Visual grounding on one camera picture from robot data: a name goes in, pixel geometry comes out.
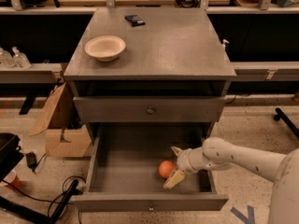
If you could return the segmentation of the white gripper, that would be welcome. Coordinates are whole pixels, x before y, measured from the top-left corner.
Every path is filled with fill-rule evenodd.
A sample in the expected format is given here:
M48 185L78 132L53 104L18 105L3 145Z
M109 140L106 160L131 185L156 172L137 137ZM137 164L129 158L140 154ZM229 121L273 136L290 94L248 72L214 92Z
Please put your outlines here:
M183 150L179 147L171 147L171 150L177 156L178 169L172 171L166 179L164 189L172 189L182 182L186 175L196 174L204 169L203 149L200 147Z

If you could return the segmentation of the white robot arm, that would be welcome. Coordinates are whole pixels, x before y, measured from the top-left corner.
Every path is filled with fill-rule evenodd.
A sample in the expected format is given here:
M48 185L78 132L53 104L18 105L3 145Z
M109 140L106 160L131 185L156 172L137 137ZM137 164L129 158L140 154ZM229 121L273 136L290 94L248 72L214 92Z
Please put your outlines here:
M299 149L279 154L236 146L218 137L206 139L201 147L171 149L177 156L177 168L166 179L165 189L201 170L220 171L236 164L273 183L268 224L299 223Z

